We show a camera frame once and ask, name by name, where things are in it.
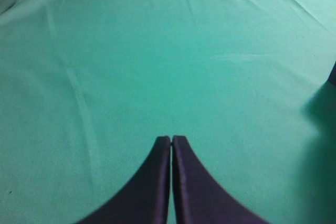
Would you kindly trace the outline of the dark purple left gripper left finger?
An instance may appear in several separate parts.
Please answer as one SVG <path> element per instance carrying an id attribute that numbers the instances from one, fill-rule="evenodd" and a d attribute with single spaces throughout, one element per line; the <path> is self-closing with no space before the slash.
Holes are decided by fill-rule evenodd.
<path id="1" fill-rule="evenodd" d="M 157 137 L 132 178 L 104 205 L 79 223 L 167 223 L 171 140 Z"/>

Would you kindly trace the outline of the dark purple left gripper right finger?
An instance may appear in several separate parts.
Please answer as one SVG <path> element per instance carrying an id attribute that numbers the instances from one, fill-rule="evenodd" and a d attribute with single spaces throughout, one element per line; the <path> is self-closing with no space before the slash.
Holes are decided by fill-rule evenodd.
<path id="1" fill-rule="evenodd" d="M 172 140 L 172 187 L 177 223 L 267 223 L 224 190 L 185 136 Z"/>

